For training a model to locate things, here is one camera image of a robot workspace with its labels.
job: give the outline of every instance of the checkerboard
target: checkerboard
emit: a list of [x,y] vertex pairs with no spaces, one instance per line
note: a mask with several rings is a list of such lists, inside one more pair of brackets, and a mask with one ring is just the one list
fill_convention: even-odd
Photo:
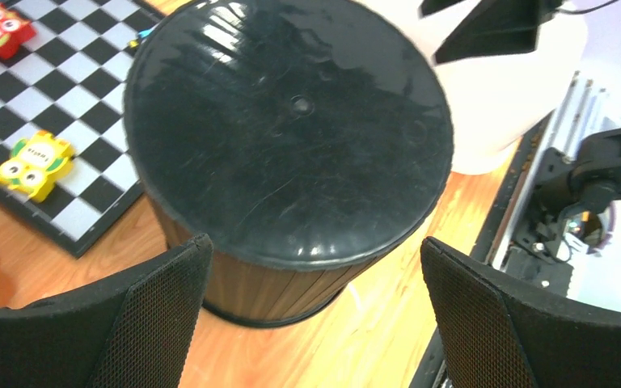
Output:
[[0,164],[44,129],[70,141],[73,170],[40,204],[0,187],[0,205],[82,255],[141,195],[122,124],[127,43],[162,16],[134,0],[16,0],[36,36],[0,61]]

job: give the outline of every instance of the wooden floor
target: wooden floor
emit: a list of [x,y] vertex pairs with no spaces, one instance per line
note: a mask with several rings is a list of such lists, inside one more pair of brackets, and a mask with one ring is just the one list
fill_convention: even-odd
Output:
[[[181,2],[154,0],[165,12]],[[202,311],[180,387],[408,386],[435,327],[420,242],[434,235],[470,251],[506,169],[452,175],[425,225],[312,319],[253,330]],[[145,198],[78,260],[0,208],[0,306],[18,308],[77,288],[164,247]]]

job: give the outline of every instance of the trash can lid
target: trash can lid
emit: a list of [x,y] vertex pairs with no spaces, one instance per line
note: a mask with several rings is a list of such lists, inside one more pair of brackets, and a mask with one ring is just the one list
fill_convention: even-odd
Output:
[[182,6],[139,48],[125,128],[167,215],[297,270],[394,249],[432,212],[454,148],[428,62],[349,0]]

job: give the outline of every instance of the white bucket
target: white bucket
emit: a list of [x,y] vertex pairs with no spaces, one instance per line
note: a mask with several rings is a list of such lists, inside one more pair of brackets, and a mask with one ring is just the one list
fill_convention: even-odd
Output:
[[558,14],[541,26],[532,53],[435,65],[434,53],[479,0],[424,19],[419,18],[422,0],[354,1],[397,27],[433,65],[454,123],[453,169],[466,175],[501,166],[515,141],[560,104],[587,40],[583,17]]

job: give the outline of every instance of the wood grain trash can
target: wood grain trash can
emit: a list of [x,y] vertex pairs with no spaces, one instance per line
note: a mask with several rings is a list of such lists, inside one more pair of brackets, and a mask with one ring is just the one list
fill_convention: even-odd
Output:
[[450,173],[427,61],[349,0],[190,2],[137,52],[129,152],[169,246],[216,249],[204,306],[279,327],[412,234]]

